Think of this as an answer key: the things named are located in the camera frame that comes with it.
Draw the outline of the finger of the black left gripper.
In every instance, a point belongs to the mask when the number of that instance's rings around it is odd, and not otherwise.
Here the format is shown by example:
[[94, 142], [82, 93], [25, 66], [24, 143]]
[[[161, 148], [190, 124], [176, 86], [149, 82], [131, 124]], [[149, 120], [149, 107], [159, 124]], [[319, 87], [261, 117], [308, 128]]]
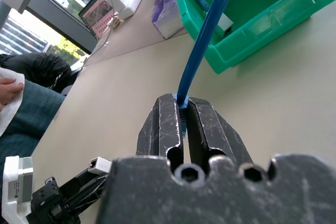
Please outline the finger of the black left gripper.
[[88, 195], [101, 195], [104, 187], [104, 181], [109, 173], [102, 173], [100, 175], [83, 170], [80, 174], [66, 182], [60, 187], [62, 195], [76, 195], [82, 191]]
[[100, 199], [106, 178], [96, 178], [75, 196], [75, 211], [83, 212], [98, 199]]

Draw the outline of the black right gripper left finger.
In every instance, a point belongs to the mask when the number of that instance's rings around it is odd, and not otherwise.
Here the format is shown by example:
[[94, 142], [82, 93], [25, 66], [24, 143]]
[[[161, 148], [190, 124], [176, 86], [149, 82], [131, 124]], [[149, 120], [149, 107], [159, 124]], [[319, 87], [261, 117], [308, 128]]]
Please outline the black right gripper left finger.
[[182, 123], [173, 94], [157, 98], [140, 129], [136, 155], [166, 158], [171, 168], [183, 164]]

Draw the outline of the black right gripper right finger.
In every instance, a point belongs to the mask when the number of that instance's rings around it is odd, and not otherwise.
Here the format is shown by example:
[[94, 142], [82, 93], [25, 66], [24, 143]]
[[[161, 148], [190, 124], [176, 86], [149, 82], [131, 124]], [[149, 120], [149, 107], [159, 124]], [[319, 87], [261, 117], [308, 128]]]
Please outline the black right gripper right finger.
[[239, 134], [208, 101], [189, 99], [186, 126], [192, 163], [208, 165], [214, 155], [225, 155], [236, 165], [253, 162]]

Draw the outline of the bystander's bare hand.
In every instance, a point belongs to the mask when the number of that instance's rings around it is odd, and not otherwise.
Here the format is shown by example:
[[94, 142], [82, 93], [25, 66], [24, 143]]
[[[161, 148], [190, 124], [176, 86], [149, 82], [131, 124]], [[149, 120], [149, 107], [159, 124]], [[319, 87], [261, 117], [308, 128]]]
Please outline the bystander's bare hand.
[[24, 84], [16, 84], [16, 79], [2, 78], [0, 84], [1, 111], [5, 105], [11, 102], [24, 89]]

